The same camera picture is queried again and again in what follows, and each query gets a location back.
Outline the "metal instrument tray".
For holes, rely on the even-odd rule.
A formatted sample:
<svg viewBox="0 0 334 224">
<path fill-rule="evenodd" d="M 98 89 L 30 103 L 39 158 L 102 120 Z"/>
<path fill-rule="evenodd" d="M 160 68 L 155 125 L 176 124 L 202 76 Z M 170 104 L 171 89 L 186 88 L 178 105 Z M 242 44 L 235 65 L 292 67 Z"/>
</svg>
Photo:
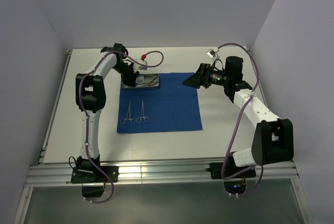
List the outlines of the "metal instrument tray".
<svg viewBox="0 0 334 224">
<path fill-rule="evenodd" d="M 122 83 L 123 89 L 157 89 L 160 87 L 159 74 L 140 74 L 145 78 L 145 82 L 142 84 L 136 83 L 135 87 L 129 87 Z"/>
</svg>

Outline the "blue surgical drape cloth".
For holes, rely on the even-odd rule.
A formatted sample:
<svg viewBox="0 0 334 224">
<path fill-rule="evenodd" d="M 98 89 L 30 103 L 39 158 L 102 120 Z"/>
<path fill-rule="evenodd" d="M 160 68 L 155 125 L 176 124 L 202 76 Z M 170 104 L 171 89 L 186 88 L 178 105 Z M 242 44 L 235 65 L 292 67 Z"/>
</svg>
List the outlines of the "blue surgical drape cloth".
<svg viewBox="0 0 334 224">
<path fill-rule="evenodd" d="M 119 134 L 188 132 L 202 130 L 198 93 L 195 88 L 182 85 L 192 73 L 162 73 L 157 89 L 120 89 L 117 132 Z M 131 102 L 131 115 L 141 115 L 144 99 L 145 115 L 149 122 L 120 124 Z"/>
</svg>

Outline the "steel needle holder forceps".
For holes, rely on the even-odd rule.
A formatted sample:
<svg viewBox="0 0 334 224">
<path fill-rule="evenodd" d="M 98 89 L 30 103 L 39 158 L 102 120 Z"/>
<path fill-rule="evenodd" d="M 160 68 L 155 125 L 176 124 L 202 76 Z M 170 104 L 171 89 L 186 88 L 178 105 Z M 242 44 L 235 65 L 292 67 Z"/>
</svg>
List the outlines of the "steel needle holder forceps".
<svg viewBox="0 0 334 224">
<path fill-rule="evenodd" d="M 132 115 L 131 115 L 131 102 L 129 102 L 128 104 L 128 108 L 127 108 L 127 114 L 124 118 L 120 119 L 120 124 L 125 124 L 127 122 L 130 122 L 130 124 L 135 124 L 136 123 L 136 120 L 134 118 L 132 118 Z"/>
</svg>

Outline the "steel hemostat forceps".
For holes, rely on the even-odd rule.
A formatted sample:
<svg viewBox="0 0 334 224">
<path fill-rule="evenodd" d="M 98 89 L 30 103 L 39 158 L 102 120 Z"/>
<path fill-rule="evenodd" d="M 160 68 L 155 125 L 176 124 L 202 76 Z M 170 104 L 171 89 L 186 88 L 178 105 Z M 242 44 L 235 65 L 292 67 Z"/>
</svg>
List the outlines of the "steel hemostat forceps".
<svg viewBox="0 0 334 224">
<path fill-rule="evenodd" d="M 150 120 L 149 117 L 145 115 L 145 103 L 144 103 L 144 99 L 142 99 L 141 115 L 140 115 L 140 117 L 136 118 L 136 123 L 141 123 L 141 122 L 148 123 L 149 120 Z"/>
</svg>

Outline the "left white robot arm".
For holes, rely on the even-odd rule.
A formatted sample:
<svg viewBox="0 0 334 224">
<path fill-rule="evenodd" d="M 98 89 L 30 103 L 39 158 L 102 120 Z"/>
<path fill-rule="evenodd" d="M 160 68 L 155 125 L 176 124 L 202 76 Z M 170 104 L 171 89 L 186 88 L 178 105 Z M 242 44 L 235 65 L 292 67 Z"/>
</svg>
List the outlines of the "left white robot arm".
<svg viewBox="0 0 334 224">
<path fill-rule="evenodd" d="M 106 104 L 105 77 L 109 71 L 115 70 L 121 75 L 121 81 L 133 88 L 139 76 L 134 65 L 124 61 L 128 50 L 122 44 L 104 47 L 100 54 L 92 68 L 75 78 L 76 104 L 82 116 L 82 141 L 79 157 L 74 160 L 72 183 L 97 182 L 105 176 L 98 145 L 99 121 Z"/>
</svg>

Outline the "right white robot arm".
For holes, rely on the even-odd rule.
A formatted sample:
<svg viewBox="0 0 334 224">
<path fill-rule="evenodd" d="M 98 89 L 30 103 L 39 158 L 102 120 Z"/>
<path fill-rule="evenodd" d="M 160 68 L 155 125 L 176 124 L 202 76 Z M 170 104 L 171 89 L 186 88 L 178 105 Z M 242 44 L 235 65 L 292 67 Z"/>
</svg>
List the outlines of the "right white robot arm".
<svg viewBox="0 0 334 224">
<path fill-rule="evenodd" d="M 199 89 L 218 85 L 225 95 L 241 109 L 255 128 L 251 147 L 231 152 L 226 165 L 230 167 L 263 166 L 291 161 L 294 157 L 293 124 L 272 113 L 254 94 L 253 88 L 243 79 L 243 59 L 229 56 L 222 70 L 210 64 L 200 64 L 198 70 L 183 85 Z"/>
</svg>

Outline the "green white gauze packet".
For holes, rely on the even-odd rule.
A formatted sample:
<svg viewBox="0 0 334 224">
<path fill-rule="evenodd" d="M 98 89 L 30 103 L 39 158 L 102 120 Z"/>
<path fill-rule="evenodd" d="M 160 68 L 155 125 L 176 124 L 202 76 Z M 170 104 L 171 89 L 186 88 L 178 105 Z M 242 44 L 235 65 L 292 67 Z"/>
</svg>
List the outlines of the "green white gauze packet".
<svg viewBox="0 0 334 224">
<path fill-rule="evenodd" d="M 138 84 L 142 84 L 142 83 L 144 83 L 145 82 L 145 78 L 144 78 L 144 76 L 143 75 L 139 75 L 138 77 L 137 77 L 137 79 L 136 79 L 136 83 L 138 83 Z"/>
</svg>

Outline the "aluminium extrusion rail frame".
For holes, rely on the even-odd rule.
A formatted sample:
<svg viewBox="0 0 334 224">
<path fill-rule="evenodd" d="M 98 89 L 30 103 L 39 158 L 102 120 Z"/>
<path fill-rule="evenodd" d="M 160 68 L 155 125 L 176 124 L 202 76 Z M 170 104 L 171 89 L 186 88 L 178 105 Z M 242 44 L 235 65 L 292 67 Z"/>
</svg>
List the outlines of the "aluminium extrusion rail frame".
<svg viewBox="0 0 334 224">
<path fill-rule="evenodd" d="M 223 182 L 206 171 L 223 159 L 238 109 L 221 88 L 199 89 L 203 129 L 119 135 L 108 130 L 116 123 L 120 78 L 109 73 L 107 105 L 101 116 L 100 151 L 104 165 L 119 167 L 116 191 L 104 204 L 83 201 L 80 184 L 70 183 L 66 156 L 78 153 L 78 137 L 62 133 L 61 117 L 73 120 L 69 104 L 72 78 L 98 59 L 98 49 L 69 51 L 61 86 L 39 163 L 25 181 L 15 223 L 314 223 L 294 162 L 257 168 L 252 193 L 238 199 L 223 193 Z"/>
</svg>

